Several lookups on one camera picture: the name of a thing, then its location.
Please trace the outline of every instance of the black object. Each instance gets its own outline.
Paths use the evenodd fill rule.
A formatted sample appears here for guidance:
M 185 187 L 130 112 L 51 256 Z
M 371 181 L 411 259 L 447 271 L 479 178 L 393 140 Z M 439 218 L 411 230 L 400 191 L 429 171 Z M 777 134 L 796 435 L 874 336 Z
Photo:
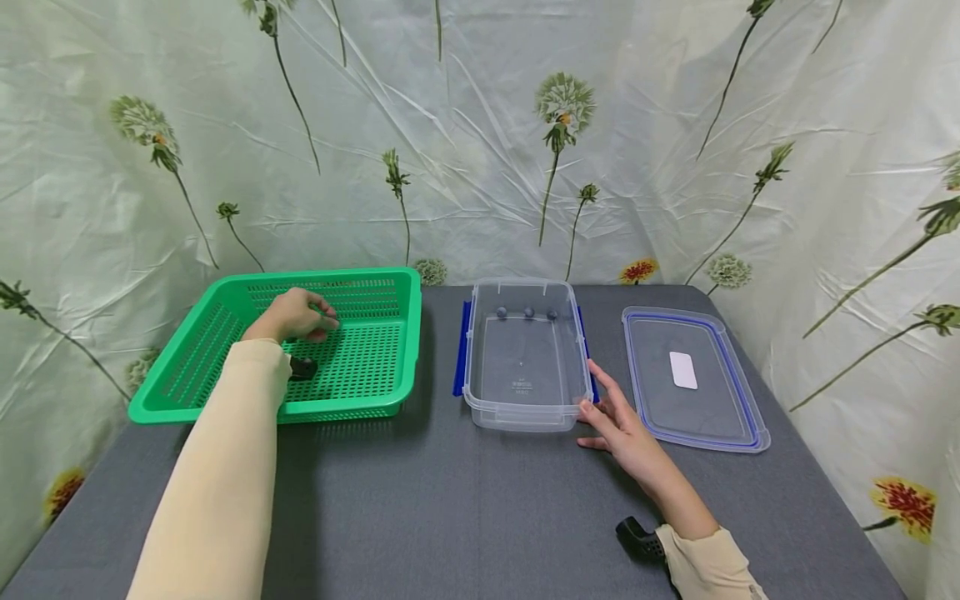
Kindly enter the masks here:
M 649 533 L 632 516 L 616 526 L 616 538 L 630 557 L 645 563 L 665 563 L 663 544 L 656 533 Z
M 317 361 L 312 358 L 290 357 L 290 381 L 309 381 L 317 374 Z

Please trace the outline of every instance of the floral curtain backdrop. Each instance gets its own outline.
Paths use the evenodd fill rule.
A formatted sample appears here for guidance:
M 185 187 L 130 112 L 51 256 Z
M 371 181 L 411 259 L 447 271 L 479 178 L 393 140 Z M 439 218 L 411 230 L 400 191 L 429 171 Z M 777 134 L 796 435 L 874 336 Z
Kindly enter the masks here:
M 908 595 L 956 589 L 953 0 L 0 17 L 0 585 L 209 283 L 405 263 L 700 288 Z

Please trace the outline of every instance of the plastic container lid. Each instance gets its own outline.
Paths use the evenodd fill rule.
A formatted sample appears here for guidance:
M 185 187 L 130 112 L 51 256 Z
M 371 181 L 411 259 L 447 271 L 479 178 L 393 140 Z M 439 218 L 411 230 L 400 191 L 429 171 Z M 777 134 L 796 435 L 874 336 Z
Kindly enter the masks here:
M 473 422 L 509 431 L 566 431 L 593 400 L 573 288 L 487 278 L 473 288 L 464 400 Z
M 702 313 L 630 306 L 623 311 L 636 409 L 659 440 L 758 453 L 770 433 L 727 330 Z

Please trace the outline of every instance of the table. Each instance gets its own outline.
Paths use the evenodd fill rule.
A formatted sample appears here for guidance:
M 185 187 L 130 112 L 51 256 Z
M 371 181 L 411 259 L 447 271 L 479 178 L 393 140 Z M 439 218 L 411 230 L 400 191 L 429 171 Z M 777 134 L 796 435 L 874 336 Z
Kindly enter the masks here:
M 620 313 L 717 315 L 685 286 L 579 286 L 593 358 L 632 399 Z M 392 420 L 280 428 L 263 597 L 676 598 L 613 528 L 659 521 L 606 454 L 565 434 L 481 429 L 450 394 L 469 288 L 426 288 L 417 384 Z M 734 340 L 773 438 L 759 455 L 667 444 L 776 600 L 904 596 Z M 131 425 L 0 598 L 122 599 L 188 427 Z

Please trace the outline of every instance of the green stem print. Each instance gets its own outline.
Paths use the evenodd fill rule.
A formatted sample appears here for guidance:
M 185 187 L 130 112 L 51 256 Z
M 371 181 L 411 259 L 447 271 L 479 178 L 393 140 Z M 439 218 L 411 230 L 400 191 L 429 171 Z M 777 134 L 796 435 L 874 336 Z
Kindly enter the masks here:
M 560 153 L 567 144 L 577 145 L 576 135 L 589 127 L 596 105 L 593 103 L 593 88 L 583 81 L 567 75 L 563 71 L 554 73 L 540 84 L 534 94 L 535 113 L 549 124 L 550 131 L 543 140 L 553 152 L 553 164 L 547 177 L 546 192 L 543 194 L 543 206 L 540 209 L 540 240 L 543 245 L 543 230 L 546 225 L 546 205 L 550 200 L 550 188 L 557 175 L 557 163 Z
M 180 186 L 180 192 L 183 193 L 183 199 L 186 200 L 187 208 L 190 209 L 190 215 L 193 222 L 200 231 L 200 237 L 206 245 L 206 253 L 210 256 L 210 262 L 215 269 L 220 265 L 213 257 L 213 250 L 210 248 L 210 241 L 206 239 L 204 227 L 197 218 L 197 211 L 190 202 L 190 195 L 186 191 L 183 179 L 180 178 L 180 146 L 177 144 L 177 137 L 174 130 L 167 123 L 167 118 L 153 103 L 147 102 L 136 96 L 120 96 L 110 103 L 110 119 L 113 125 L 121 135 L 132 142 L 141 146 L 152 146 L 153 153 L 150 161 L 157 167 L 162 167 L 172 173 L 177 178 L 177 184 Z
M 383 163 L 387 165 L 386 182 L 394 190 L 394 196 L 400 201 L 400 210 L 403 212 L 403 225 L 407 227 L 407 253 L 403 259 L 403 265 L 410 263 L 410 221 L 407 220 L 407 206 L 403 202 L 403 186 L 410 185 L 409 173 L 400 173 L 399 158 L 396 156 L 396 148 L 391 148 L 383 153 Z
M 697 265 L 697 268 L 693 270 L 689 277 L 686 278 L 684 285 L 689 285 L 690 281 L 695 275 L 707 264 L 714 254 L 718 253 L 723 245 L 727 243 L 727 240 L 733 237 L 733 234 L 736 233 L 736 230 L 743 224 L 743 221 L 747 218 L 747 213 L 750 212 L 750 209 L 754 207 L 757 197 L 759 197 L 760 192 L 763 191 L 763 188 L 767 186 L 767 183 L 770 181 L 783 181 L 781 175 L 784 173 L 789 173 L 787 169 L 781 169 L 783 162 L 790 156 L 790 153 L 793 152 L 793 142 L 787 142 L 780 146 L 777 146 L 770 152 L 770 162 L 767 163 L 767 166 L 763 169 L 756 172 L 756 183 L 754 183 L 754 196 L 750 199 L 750 203 L 747 204 L 747 209 L 743 211 L 743 214 L 740 215 L 739 221 L 736 222 L 736 225 L 733 226 L 733 229 L 730 230 L 730 233 L 727 234 L 727 237 L 720 240 L 720 243 L 717 244 L 717 247 L 713 249 L 710 254 L 707 254 L 707 257 L 704 258 L 703 262 Z
M 344 58 L 344 68 L 347 68 L 347 43 L 344 41 L 344 25 L 340 22 L 340 14 L 337 12 L 337 0 L 330 0 L 330 6 L 333 7 L 333 18 L 337 19 L 337 33 L 340 35 L 340 55 Z
M 713 287 L 707 292 L 709 296 L 718 287 L 735 290 L 741 288 L 753 278 L 754 268 L 743 262 L 733 254 L 720 254 L 710 262 L 707 275 L 713 281 Z
M 206 239 L 204 228 L 200 225 L 200 219 L 197 218 L 197 211 L 193 209 L 193 203 L 190 202 L 190 195 L 186 193 L 186 186 L 183 185 L 183 180 L 180 178 L 180 173 L 174 171 L 174 177 L 177 178 L 177 183 L 180 185 L 180 191 L 183 192 L 183 199 L 186 200 L 187 208 L 190 209 L 190 216 L 193 217 L 193 222 L 197 224 L 197 229 L 200 230 L 200 236 L 204 239 L 206 253 L 210 255 L 210 262 L 213 263 L 214 267 L 219 269 L 220 265 L 218 265 L 217 261 L 213 259 L 213 250 L 210 248 L 210 241 Z
M 838 379 L 846 375 L 848 372 L 852 371 L 857 365 L 859 365 L 860 363 L 865 361 L 867 358 L 869 358 L 871 354 L 883 348 L 887 344 L 890 344 L 891 342 L 894 342 L 900 339 L 901 337 L 913 331 L 914 329 L 920 329 L 923 327 L 933 327 L 934 329 L 937 330 L 938 335 L 946 337 L 953 333 L 952 331 L 950 331 L 951 328 L 953 329 L 960 328 L 960 306 L 954 306 L 952 304 L 930 305 L 926 308 L 926 312 L 916 314 L 914 316 L 920 320 L 910 325 L 903 331 L 890 336 L 889 338 L 880 342 L 873 348 L 870 348 L 869 350 L 867 350 L 862 356 L 860 356 L 860 358 L 856 359 L 853 362 L 853 364 L 851 364 L 849 367 L 846 367 L 844 370 L 840 371 L 840 373 L 838 373 L 835 377 L 833 377 L 830 381 L 820 386 L 820 388 L 818 388 L 816 392 L 804 398 L 804 400 L 800 404 L 791 408 L 790 412 L 791 413 L 795 412 L 803 408 L 804 406 L 806 406 L 806 404 L 808 404 L 810 400 L 812 400 L 813 398 L 818 396 L 820 393 L 822 393 L 824 390 L 826 390 L 828 387 L 836 383 Z
M 573 231 L 570 233 L 570 257 L 566 260 L 566 276 L 564 277 L 564 281 L 569 281 L 570 279 L 570 267 L 573 266 L 573 242 L 577 239 L 577 222 L 580 221 L 580 213 L 584 209 L 584 204 L 595 203 L 597 201 L 597 194 L 599 193 L 600 188 L 593 183 L 588 183 L 580 190 L 578 196 L 578 198 L 580 198 L 580 206 L 577 207 L 577 216 L 573 220 Z
M 840 9 L 842 9 L 842 8 L 843 8 L 843 0 L 839 0 L 839 1 L 837 2 L 837 10 L 836 10 L 836 12 L 833 14 L 833 20 L 830 21 L 830 24 L 829 24 L 829 26 L 827 27 L 827 30 L 824 32 L 823 36 L 820 38 L 820 41 L 817 42 L 817 45 L 816 45 L 816 47 L 813 49 L 813 52 L 810 53 L 811 55 L 817 54 L 817 50 L 820 50 L 821 44 L 824 43 L 824 40 L 827 39 L 827 36 L 829 36 L 829 35 L 830 35 L 830 32 L 833 31 L 833 26 L 837 24 L 837 17 L 840 16 Z
M 892 527 L 893 525 L 896 525 L 899 521 L 900 521 L 900 518 L 898 516 L 888 516 L 880 522 L 874 523 L 873 525 L 867 525 L 866 527 L 862 527 L 861 529 L 865 532 L 876 531 L 877 529 L 885 529 L 887 527 Z
M 217 214 L 220 215 L 221 219 L 227 220 L 227 225 L 230 226 L 230 231 L 233 232 L 233 237 L 236 238 L 237 243 L 240 244 L 240 246 L 242 246 L 245 251 L 247 251 L 247 254 L 249 254 L 250 258 L 253 259 L 253 262 L 256 263 L 256 266 L 260 268 L 260 272 L 266 273 L 267 270 L 263 268 L 263 264 L 261 264 L 260 261 L 256 259 L 256 256 L 253 255 L 253 252 L 251 252 L 251 250 L 247 248 L 247 245 L 244 244 L 243 240 L 240 239 L 240 236 L 237 235 L 237 230 L 233 228 L 233 217 L 240 214 L 240 209 L 237 208 L 237 205 L 232 203 L 220 203 L 220 205 L 217 206 Z
M 707 142 L 710 140 L 710 134 L 713 133 L 713 128 L 720 119 L 720 113 L 723 112 L 723 106 L 727 103 L 727 94 L 730 93 L 730 86 L 733 84 L 733 78 L 736 77 L 736 69 L 740 66 L 740 59 L 743 57 L 743 50 L 747 47 L 747 41 L 753 34 L 754 29 L 756 29 L 756 24 L 759 23 L 763 15 L 770 10 L 770 7 L 773 6 L 774 2 L 775 0 L 754 0 L 753 4 L 750 5 L 750 8 L 747 9 L 747 12 L 750 13 L 750 16 L 754 18 L 754 22 L 750 24 L 750 29 L 747 30 L 747 34 L 744 35 L 743 41 L 740 43 L 740 49 L 736 52 L 736 60 L 733 61 L 733 69 L 730 71 L 730 78 L 727 79 L 727 85 L 723 88 L 723 95 L 720 97 L 720 107 L 717 109 L 716 116 L 713 117 L 713 122 L 710 123 L 710 127 L 707 130 L 707 137 L 704 138 L 704 143 L 700 146 L 700 152 L 697 153 L 696 160 L 700 160 L 700 156 L 704 153 L 704 149 L 707 147 Z
M 813 326 L 806 331 L 804 334 L 804 339 L 809 337 L 811 333 L 816 331 L 820 325 L 824 324 L 827 319 L 829 319 L 835 312 L 840 310 L 840 307 L 846 303 L 847 300 L 855 296 L 860 290 L 864 289 L 875 281 L 878 277 L 890 271 L 901 262 L 912 256 L 919 249 L 923 248 L 933 240 L 941 235 L 946 235 L 947 233 L 952 233 L 956 231 L 957 227 L 960 227 L 960 196 L 956 198 L 951 198 L 950 200 L 944 200 L 936 204 L 931 204 L 930 206 L 922 206 L 920 208 L 921 215 L 917 218 L 920 221 L 922 218 L 929 216 L 929 221 L 926 222 L 924 226 L 924 235 L 919 240 L 914 242 L 912 246 L 907 248 L 905 251 L 898 254 L 893 260 L 887 264 L 880 267 L 875 273 L 858 283 L 853 289 L 844 294 L 840 300 L 833 305 L 826 315 L 820 318 Z
M 303 128 L 306 130 L 306 137 L 310 141 L 310 152 L 313 153 L 313 162 L 317 166 L 317 175 L 320 175 L 320 159 L 317 158 L 317 149 L 313 145 L 313 133 L 310 132 L 310 124 L 306 122 L 306 117 L 303 116 L 303 108 L 300 107 L 300 100 L 297 99 L 297 92 L 294 91 L 294 87 L 290 84 L 290 77 L 287 75 L 287 67 L 283 64 L 283 55 L 280 53 L 279 26 L 277 24 L 280 8 L 286 7 L 286 9 L 289 11 L 293 9 L 296 2 L 297 0 L 241 0 L 240 6 L 247 14 L 259 15 L 260 31 L 270 36 L 274 41 L 274 51 L 276 53 L 276 61 L 280 65 L 280 73 L 283 74 L 283 81 L 287 83 L 287 89 L 290 91 L 290 97 L 293 99 L 294 106 L 297 107 L 297 112 L 300 114 L 300 120 L 303 122 Z M 258 6 L 263 7 L 262 14 L 260 14 Z M 337 16 L 337 27 L 340 27 L 339 16 Z M 341 31 L 340 41 L 343 43 L 343 31 Z M 347 53 L 345 50 L 344 66 L 346 65 Z
M 433 12 L 437 15 L 437 61 L 443 61 L 444 26 L 440 22 L 440 0 L 433 0 Z
M 127 402 L 129 402 L 130 395 L 127 394 L 127 392 L 122 387 L 120 387 L 120 384 L 117 383 L 116 379 L 113 378 L 113 375 L 111 375 L 107 371 L 107 369 L 104 368 L 103 364 L 101 364 L 101 362 L 97 360 L 97 357 L 94 356 L 93 353 L 90 352 L 90 350 L 86 349 L 86 346 L 84 346 L 83 344 L 78 342 L 76 339 L 74 339 L 73 336 L 71 336 L 66 331 L 63 331 L 56 325 L 50 323 L 42 314 L 40 314 L 40 311 L 37 310 L 35 306 L 30 304 L 29 300 L 27 300 L 27 296 L 29 295 L 30 295 L 30 290 L 20 289 L 19 281 L 17 281 L 13 286 L 10 286 L 5 281 L 0 279 L 0 305 L 2 305 L 4 310 L 15 309 L 20 311 L 21 315 L 26 315 L 27 317 L 29 317 L 34 321 L 39 321 L 43 323 L 51 331 L 61 336 L 64 340 L 66 340 L 70 344 L 79 348 L 80 351 L 83 352 L 86 355 L 86 357 L 90 359 L 90 362 L 92 362 L 93 365 L 98 370 L 100 370 L 101 373 L 104 374 L 104 376 L 107 378 L 107 380 L 109 380 L 109 382 L 113 385 L 113 387 L 117 389 L 117 392 L 120 393 L 120 396 L 122 396 Z

